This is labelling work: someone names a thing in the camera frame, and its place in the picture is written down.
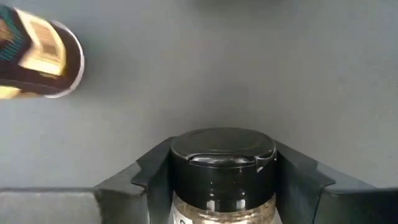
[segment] gray countertop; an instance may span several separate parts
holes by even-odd
[[[69,96],[0,102],[1,186],[93,186],[209,126],[398,184],[395,0],[0,2],[63,22],[87,65]]]

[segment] black plastic lid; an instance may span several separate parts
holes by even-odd
[[[214,212],[236,212],[267,202],[275,187],[275,142],[257,131],[201,129],[172,143],[176,194]]]

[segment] ground spice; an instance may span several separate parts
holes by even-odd
[[[274,224],[275,195],[263,205],[241,212],[211,212],[195,208],[174,194],[175,209],[192,221],[192,224]]]

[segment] glass jar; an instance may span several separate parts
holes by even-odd
[[[275,195],[263,205],[241,212],[211,212],[173,196],[174,224],[274,224]]]
[[[171,148],[175,224],[269,224],[275,215],[275,142],[239,128],[191,131]]]

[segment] jar label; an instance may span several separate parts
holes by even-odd
[[[185,217],[184,215],[181,214],[180,211],[174,206],[174,203],[172,205],[172,214],[173,214],[173,221],[174,224],[192,224],[192,220]]]
[[[59,77],[66,64],[65,46],[52,25],[37,16],[16,9],[19,19],[32,39],[30,49],[22,57],[21,67]]]

